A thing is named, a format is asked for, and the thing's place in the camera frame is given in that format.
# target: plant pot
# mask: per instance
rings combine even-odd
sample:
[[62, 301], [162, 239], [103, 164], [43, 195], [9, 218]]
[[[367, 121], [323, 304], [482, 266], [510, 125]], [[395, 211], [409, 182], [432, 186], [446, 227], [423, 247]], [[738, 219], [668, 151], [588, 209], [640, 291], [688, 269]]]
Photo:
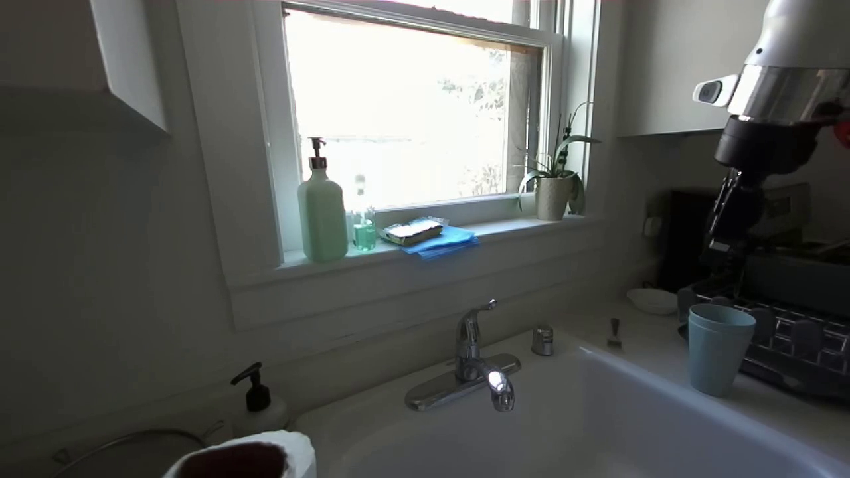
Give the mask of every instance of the plant pot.
[[567, 211], [567, 201], [573, 194], [573, 178], [538, 178], [535, 188], [537, 218], [560, 221]]

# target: green soap bottle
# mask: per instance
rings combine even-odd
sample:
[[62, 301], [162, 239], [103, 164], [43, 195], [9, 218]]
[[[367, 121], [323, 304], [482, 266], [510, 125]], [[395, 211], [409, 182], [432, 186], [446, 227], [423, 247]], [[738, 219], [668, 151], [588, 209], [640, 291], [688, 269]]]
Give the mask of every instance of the green soap bottle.
[[325, 141], [310, 140], [315, 151], [315, 156], [310, 158], [313, 175], [298, 187], [301, 237], [307, 259], [327, 262], [345, 257], [349, 250], [343, 188], [327, 177], [327, 158], [319, 152]]

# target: white cabinet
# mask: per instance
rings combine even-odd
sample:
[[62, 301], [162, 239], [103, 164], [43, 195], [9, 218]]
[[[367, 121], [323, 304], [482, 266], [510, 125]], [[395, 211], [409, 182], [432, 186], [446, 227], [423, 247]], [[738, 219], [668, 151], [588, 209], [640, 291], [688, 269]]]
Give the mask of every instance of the white cabinet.
[[768, 0], [626, 2], [619, 136], [718, 129], [724, 108], [691, 100], [697, 83], [740, 73]]
[[145, 0], [0, 3], [0, 134], [167, 130]]

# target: sink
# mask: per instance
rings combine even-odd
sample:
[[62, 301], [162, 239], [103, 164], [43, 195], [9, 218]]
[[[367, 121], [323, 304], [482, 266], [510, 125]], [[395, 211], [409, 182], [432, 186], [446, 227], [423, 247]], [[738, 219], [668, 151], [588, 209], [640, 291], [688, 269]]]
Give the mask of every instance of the sink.
[[721, 401], [659, 378], [556, 331], [556, 353], [530, 353], [530, 334], [484, 349], [523, 368], [516, 406], [498, 413], [488, 390], [426, 412], [411, 387], [441, 364], [304, 414], [320, 478], [850, 476], [850, 468]]

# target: blue cloth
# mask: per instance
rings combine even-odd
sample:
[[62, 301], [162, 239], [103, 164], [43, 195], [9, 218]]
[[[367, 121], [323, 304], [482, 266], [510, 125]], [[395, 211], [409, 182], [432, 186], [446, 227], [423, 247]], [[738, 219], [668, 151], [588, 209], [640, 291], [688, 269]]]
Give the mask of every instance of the blue cloth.
[[419, 257], [425, 260], [432, 260], [479, 244], [479, 239], [471, 230], [446, 225], [439, 236], [401, 250], [408, 254], [419, 254]]

